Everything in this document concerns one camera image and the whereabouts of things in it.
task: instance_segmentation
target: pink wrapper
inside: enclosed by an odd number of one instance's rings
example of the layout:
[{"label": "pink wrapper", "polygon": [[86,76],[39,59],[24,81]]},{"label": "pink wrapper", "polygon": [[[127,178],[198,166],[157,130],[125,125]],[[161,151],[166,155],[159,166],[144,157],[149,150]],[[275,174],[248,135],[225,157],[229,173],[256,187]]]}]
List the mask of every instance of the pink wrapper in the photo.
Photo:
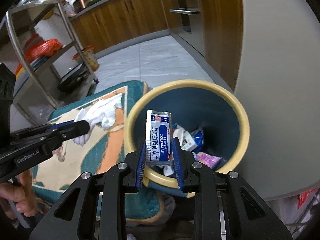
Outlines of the pink wrapper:
[{"label": "pink wrapper", "polygon": [[209,154],[203,153],[203,152],[199,152],[196,154],[196,158],[198,159],[198,161],[200,161],[201,163],[207,165],[208,167],[210,167],[210,169],[214,169],[217,164],[220,161],[220,157],[216,157],[216,156],[211,156]]}]

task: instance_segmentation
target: trash can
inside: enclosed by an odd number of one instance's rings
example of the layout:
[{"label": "trash can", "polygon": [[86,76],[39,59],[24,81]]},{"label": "trash can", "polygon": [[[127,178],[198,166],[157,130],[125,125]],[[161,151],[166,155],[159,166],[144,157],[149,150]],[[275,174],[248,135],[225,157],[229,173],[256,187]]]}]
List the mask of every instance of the trash can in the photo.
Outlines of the trash can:
[{"label": "trash can", "polygon": [[[241,161],[249,143],[247,114],[234,95],[224,88],[200,80],[179,80],[159,86],[144,95],[131,109],[124,127],[125,152],[135,150],[145,138],[147,110],[170,112],[172,123],[188,131],[201,125],[204,145],[222,157],[217,172],[227,174]],[[182,193],[177,180],[157,173],[146,165],[143,184],[172,195]]]},{"label": "trash can", "polygon": [[[82,53],[85,57],[85,59],[88,61],[88,64],[89,64],[89,67],[92,69],[92,71],[97,71],[98,68],[100,67],[99,66],[99,63],[93,53],[93,49],[94,47],[89,45],[88,47],[82,49]],[[75,54],[73,57],[72,57],[73,60],[76,60],[76,62],[78,63],[82,63],[82,59],[81,57],[79,56],[79,54]]]}]

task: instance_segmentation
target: oven handle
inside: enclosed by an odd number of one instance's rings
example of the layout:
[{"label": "oven handle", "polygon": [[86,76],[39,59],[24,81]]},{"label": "oven handle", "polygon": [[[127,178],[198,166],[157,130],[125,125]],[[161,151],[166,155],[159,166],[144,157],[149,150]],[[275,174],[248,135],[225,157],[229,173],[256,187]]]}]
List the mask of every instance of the oven handle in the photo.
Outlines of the oven handle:
[{"label": "oven handle", "polygon": [[180,14],[188,14],[188,15],[193,15],[193,14],[199,14],[200,10],[199,9],[169,9],[170,12],[174,13],[180,13]]}]

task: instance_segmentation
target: human hand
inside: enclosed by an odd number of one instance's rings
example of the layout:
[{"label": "human hand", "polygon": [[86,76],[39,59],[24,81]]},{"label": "human hand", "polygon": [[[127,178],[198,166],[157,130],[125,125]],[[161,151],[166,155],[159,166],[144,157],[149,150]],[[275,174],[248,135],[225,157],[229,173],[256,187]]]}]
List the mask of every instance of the human hand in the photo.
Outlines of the human hand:
[{"label": "human hand", "polygon": [[16,215],[7,200],[16,202],[18,212],[26,217],[32,217],[37,212],[36,194],[31,187],[32,177],[29,170],[19,174],[19,182],[20,187],[10,182],[0,183],[0,206],[10,219],[15,219]]}]

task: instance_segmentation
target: tile floor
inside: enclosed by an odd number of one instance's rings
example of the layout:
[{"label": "tile floor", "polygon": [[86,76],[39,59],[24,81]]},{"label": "tile floor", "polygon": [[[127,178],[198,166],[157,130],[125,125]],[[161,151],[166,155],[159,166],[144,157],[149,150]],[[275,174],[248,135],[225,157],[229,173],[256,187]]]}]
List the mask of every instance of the tile floor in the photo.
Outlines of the tile floor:
[{"label": "tile floor", "polygon": [[96,93],[128,80],[149,87],[181,79],[213,82],[191,55],[171,36],[145,41],[98,59]]}]

